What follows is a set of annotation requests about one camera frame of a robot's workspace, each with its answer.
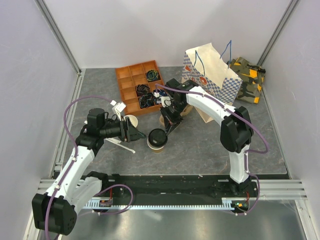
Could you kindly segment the cardboard cup carrier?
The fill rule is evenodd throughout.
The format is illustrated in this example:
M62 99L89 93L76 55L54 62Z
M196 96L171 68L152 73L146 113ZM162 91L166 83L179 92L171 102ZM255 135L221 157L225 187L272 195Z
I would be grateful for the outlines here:
M184 108L184 110L180 113L180 116L181 116L181 117L184 117L184 116L188 115L193 108L194 108L193 106L191 106L191 105L188 104L188 105Z

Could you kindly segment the paper cup front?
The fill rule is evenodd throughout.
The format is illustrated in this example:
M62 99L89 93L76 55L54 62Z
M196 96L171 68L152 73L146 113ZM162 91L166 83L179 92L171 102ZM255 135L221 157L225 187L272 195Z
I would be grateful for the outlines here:
M164 150L164 147L165 147L165 145L162 145L162 146L160 146L160 147L158 147L158 146L153 146L153 145L149 142L149 140L147 140L147 145L148 145L148 147L149 147L154 153L156 153L156 154L162 152L162 151Z

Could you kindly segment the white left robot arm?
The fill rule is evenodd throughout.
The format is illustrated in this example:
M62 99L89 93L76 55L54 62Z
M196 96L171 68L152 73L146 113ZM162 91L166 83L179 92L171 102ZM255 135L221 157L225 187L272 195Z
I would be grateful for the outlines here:
M110 185L105 173L93 171L85 177L83 183L79 181L105 139L110 138L133 142L146 138L146 135L128 118L109 118L109 114L102 108L89 110L86 124L75 140L66 165L46 192L37 193L31 201L37 229L67 236L88 201L95 195L104 197L109 193Z

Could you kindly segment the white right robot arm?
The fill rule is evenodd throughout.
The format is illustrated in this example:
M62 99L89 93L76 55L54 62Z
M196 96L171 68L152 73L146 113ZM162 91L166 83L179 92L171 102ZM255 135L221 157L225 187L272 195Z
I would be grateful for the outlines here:
M220 100L215 102L217 99L210 99L211 95L205 97L206 91L192 80L179 83L172 78L165 84L165 91L171 99L170 105L163 103L160 108L165 133L169 135L181 124L182 112L188 105L210 116L220 126L220 142L229 154L229 191L235 197L242 196L250 182L245 157L248 156L246 151L250 148L254 131L237 116L250 123L248 110L243 106L236 108Z

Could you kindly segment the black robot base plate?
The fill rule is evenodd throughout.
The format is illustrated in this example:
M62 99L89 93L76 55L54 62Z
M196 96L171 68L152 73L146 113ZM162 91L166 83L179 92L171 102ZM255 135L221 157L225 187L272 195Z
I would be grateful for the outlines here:
M115 205L218 205L223 198L255 198L252 178L236 184L227 175L119 175L102 180L103 197Z

